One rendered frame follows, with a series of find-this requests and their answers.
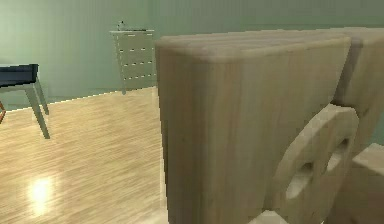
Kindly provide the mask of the light wooden furniture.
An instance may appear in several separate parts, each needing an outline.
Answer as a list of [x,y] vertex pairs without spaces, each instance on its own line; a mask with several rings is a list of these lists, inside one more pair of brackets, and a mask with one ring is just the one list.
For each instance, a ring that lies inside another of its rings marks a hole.
[[155,44],[169,224],[322,224],[383,108],[384,28]]

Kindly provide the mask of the pale green chest of drawers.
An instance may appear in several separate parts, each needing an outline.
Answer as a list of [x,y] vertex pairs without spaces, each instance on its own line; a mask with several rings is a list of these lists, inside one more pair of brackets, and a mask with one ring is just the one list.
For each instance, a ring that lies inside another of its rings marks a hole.
[[154,31],[111,31],[114,40],[121,92],[155,86],[157,83]]

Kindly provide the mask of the dark blue grey-legged table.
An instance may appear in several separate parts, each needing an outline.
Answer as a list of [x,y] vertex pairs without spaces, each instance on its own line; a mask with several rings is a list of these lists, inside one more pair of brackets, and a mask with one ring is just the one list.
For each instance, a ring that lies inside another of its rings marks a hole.
[[0,93],[23,90],[45,139],[50,134],[43,116],[49,108],[41,87],[38,64],[0,64]]

